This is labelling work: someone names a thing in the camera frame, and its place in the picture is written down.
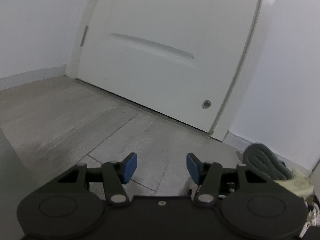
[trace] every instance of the white door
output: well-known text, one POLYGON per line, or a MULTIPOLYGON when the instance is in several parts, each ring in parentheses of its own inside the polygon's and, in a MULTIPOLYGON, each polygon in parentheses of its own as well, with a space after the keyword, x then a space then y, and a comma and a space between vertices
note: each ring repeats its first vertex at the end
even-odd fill
POLYGON ((208 132, 257 3, 98 0, 77 78, 208 132))

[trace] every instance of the blue gripper pad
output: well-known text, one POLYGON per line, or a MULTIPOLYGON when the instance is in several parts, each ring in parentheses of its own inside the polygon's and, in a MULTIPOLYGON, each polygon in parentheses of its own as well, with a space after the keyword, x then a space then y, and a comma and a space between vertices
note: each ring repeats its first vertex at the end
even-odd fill
POLYGON ((189 171, 189 174, 193 180, 194 183, 200 184, 200 170, 199 165, 197 163, 198 158, 194 158, 194 154, 188 153, 187 154, 187 169, 189 171))
POLYGON ((130 153, 122 162, 121 183, 127 184, 137 169, 138 156, 136 153, 130 153))

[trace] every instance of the metal screw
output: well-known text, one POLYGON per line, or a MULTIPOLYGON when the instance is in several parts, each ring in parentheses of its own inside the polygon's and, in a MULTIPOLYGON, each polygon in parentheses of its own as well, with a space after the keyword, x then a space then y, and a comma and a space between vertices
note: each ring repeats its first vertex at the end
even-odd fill
POLYGON ((159 205, 159 206, 165 206, 166 204, 167 204, 167 202, 164 201, 164 200, 160 200, 160 201, 158 202, 158 205, 159 205))
POLYGON ((116 194, 116 195, 111 196, 110 200, 113 203, 122 203, 127 200, 127 197, 124 195, 121 195, 121 194, 116 194))
POLYGON ((209 100, 205 100, 203 103, 202 103, 202 108, 203 109, 207 109, 211 106, 211 101, 209 100))
POLYGON ((205 203, 210 203, 214 200, 214 197, 210 194, 202 194, 198 197, 198 200, 205 203))

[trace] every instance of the door frame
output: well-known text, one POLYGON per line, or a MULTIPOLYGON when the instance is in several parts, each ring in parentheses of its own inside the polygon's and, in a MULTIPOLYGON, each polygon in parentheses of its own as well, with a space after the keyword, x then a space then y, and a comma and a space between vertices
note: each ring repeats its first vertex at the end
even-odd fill
MULTIPOLYGON (((88 0, 84 8, 72 53, 67 61, 66 75, 68 77, 77 77, 83 33, 86 26, 89 25, 97 1, 98 0, 88 0)), ((263 45, 268 35, 274 1, 275 0, 258 0, 248 39, 244 46, 237 70, 217 116, 212 117, 212 126, 209 134, 217 140, 224 140, 249 88, 250 81, 259 62, 263 45)))

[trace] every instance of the tile grout line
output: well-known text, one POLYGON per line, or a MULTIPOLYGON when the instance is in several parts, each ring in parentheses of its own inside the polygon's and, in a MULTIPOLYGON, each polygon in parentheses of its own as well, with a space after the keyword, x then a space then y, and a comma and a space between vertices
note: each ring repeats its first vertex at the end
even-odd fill
POLYGON ((125 122, 122 126, 120 126, 118 129, 116 129, 113 133, 111 133, 107 138, 105 138, 102 142, 98 143, 95 147, 93 147, 93 149, 91 149, 85 156, 89 156, 91 157, 89 154, 93 152, 93 150, 95 150, 99 145, 101 145, 104 141, 106 141, 108 138, 110 138, 111 136, 113 136, 116 132, 118 132, 122 127, 124 127, 127 123, 129 123, 130 121, 132 121, 134 118, 136 118, 139 114, 135 115, 134 117, 132 117, 131 119, 129 119, 127 122, 125 122))
POLYGON ((180 128, 184 128, 184 129, 187 129, 189 131, 194 131, 194 132, 197 132, 198 134, 200 134, 202 137, 205 137, 205 138, 209 138, 209 139, 213 139, 213 140, 216 140, 218 141, 217 139, 211 137, 209 135, 209 133, 205 132, 205 131, 202 131, 198 128, 195 128, 195 127, 192 127, 191 125, 188 125, 186 123, 183 123, 177 119, 174 119, 170 116, 167 116, 165 114, 161 114, 160 112, 157 112, 151 108, 148 108, 146 106, 143 106, 143 105, 140 105, 138 103, 135 103, 134 101, 131 101, 131 100, 128 100, 126 98, 123 98, 119 95, 116 95, 116 94, 113 94, 112 92, 109 92, 107 90, 103 90, 97 86, 94 86, 92 84, 89 84, 83 80, 77 80, 77 81, 80 81, 81 83, 85 83, 86 85, 88 85, 90 88, 91 87, 94 87, 96 88, 96 90, 94 91, 98 91, 99 93, 102 93, 103 95, 108 95, 108 96, 111 96, 112 98, 116 98, 117 100, 121 101, 121 103, 124 103, 126 105, 130 105, 130 106, 133 106, 133 108, 137 109, 138 111, 141 111, 140 114, 143 114, 143 113, 146 113, 146 114, 151 114, 152 117, 157 117, 157 118, 160 118, 162 120, 165 120, 165 121, 168 121, 170 122, 171 124, 175 125, 175 126, 178 126, 180 128))
POLYGON ((170 158, 169 158, 169 160, 168 160, 167 163, 166 163, 166 166, 165 166, 165 168, 164 168, 164 171, 162 172, 162 175, 161 175, 161 178, 160 178, 158 187, 157 187, 157 189, 156 189, 156 192, 158 191, 158 189, 159 189, 159 187, 160 187, 160 184, 161 184, 161 182, 162 182, 162 180, 163 180, 163 178, 164 178, 164 176, 165 176, 165 173, 166 173, 166 171, 168 170, 168 167, 169 167, 170 161, 171 161, 171 157, 172 157, 172 155, 170 155, 170 158))
POLYGON ((85 157, 89 157, 89 158, 91 158, 91 159, 95 160, 96 162, 98 162, 98 163, 100 163, 100 164, 103 164, 102 162, 99 162, 96 158, 93 158, 93 157, 92 157, 92 156, 90 156, 90 155, 86 155, 85 157))
POLYGON ((149 188, 149 187, 147 187, 147 186, 145 186, 145 185, 142 185, 141 183, 139 183, 139 182, 136 182, 135 180, 133 180, 133 179, 131 179, 133 182, 135 182, 135 183, 137 183, 137 184, 139 184, 140 186, 143 186, 143 187, 145 187, 145 188, 147 188, 147 189, 150 189, 150 190, 152 190, 153 192, 156 192, 156 190, 154 190, 154 189, 151 189, 151 188, 149 188))

